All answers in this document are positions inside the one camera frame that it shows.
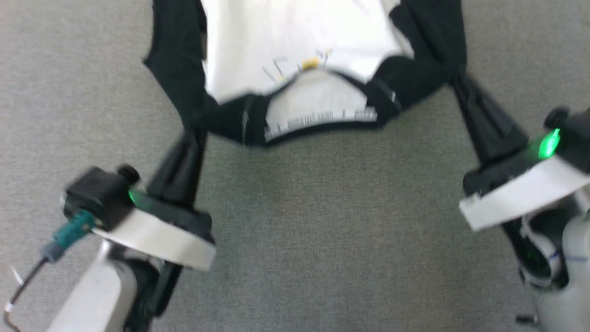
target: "black cylindrical knob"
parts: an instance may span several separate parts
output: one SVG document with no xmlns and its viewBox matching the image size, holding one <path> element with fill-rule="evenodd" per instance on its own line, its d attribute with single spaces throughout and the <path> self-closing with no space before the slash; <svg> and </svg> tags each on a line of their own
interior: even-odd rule
<svg viewBox="0 0 590 332">
<path fill-rule="evenodd" d="M 554 110 L 549 113 L 547 118 L 545 118 L 545 128 L 547 129 L 557 129 L 563 125 L 563 123 L 567 120 L 569 116 L 569 108 L 560 106 L 555 108 Z"/>
<path fill-rule="evenodd" d="M 117 174 L 124 177 L 129 185 L 134 185 L 139 181 L 139 173 L 131 165 L 121 165 L 117 169 Z"/>
</svg>

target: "gray carpet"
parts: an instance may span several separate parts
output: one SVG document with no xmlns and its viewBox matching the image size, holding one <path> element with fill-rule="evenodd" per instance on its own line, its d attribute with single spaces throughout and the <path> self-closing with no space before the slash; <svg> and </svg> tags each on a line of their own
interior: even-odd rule
<svg viewBox="0 0 590 332">
<path fill-rule="evenodd" d="M 532 133 L 558 104 L 590 105 L 590 2 L 465 1 L 471 72 Z M 148 0 L 4 0 L 0 47 L 0 297 L 63 220 L 58 196 L 89 165 L 144 178 L 181 130 L 140 59 Z M 183 274 L 154 332 L 527 331 L 507 240 L 458 212 L 476 165 L 445 89 L 384 130 L 263 151 L 212 137 L 198 207 L 218 257 Z M 44 331 L 96 252 L 78 244 L 17 306 Z"/>
</svg>

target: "black cable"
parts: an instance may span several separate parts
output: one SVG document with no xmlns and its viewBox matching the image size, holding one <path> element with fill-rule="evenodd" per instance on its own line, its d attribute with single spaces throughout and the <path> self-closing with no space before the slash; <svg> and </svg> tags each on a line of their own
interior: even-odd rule
<svg viewBox="0 0 590 332">
<path fill-rule="evenodd" d="M 35 265 L 35 268 L 23 280 L 21 286 L 17 289 L 4 308 L 4 324 L 6 324 L 6 326 L 8 326 L 14 332 L 21 332 L 21 330 L 10 322 L 10 313 L 12 312 L 12 309 L 14 308 L 14 305 L 17 303 L 18 299 L 21 297 L 22 292 L 25 291 L 29 283 L 33 280 L 33 278 L 35 278 L 45 263 L 47 263 L 47 258 L 43 258 L 37 263 L 37 265 Z"/>
</svg>

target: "black fabric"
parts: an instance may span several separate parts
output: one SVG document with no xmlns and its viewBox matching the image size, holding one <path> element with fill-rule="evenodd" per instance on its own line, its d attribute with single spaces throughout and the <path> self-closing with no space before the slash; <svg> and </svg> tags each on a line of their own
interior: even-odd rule
<svg viewBox="0 0 590 332">
<path fill-rule="evenodd" d="M 452 81 L 467 61 L 460 0 L 402 0 L 390 18 L 409 39 L 414 58 L 385 59 L 367 84 L 336 73 L 367 96 L 367 106 L 375 108 L 377 121 L 325 123 L 267 141 L 268 106 L 285 87 L 265 96 L 247 93 L 218 105 L 205 91 L 201 33 L 207 30 L 207 18 L 200 0 L 153 0 L 153 10 L 152 49 L 144 63 L 178 110 L 183 126 L 205 129 L 244 145 L 269 146 L 340 128 L 383 127 L 401 109 Z"/>
</svg>

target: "green led light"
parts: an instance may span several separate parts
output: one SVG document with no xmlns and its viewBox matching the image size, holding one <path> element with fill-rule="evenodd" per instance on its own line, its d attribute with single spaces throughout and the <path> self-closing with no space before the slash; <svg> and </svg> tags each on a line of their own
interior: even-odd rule
<svg viewBox="0 0 590 332">
<path fill-rule="evenodd" d="M 543 138 L 541 145 L 539 145 L 539 159 L 547 159 L 555 154 L 555 149 L 559 145 L 559 129 L 555 129 L 549 135 Z"/>
</svg>

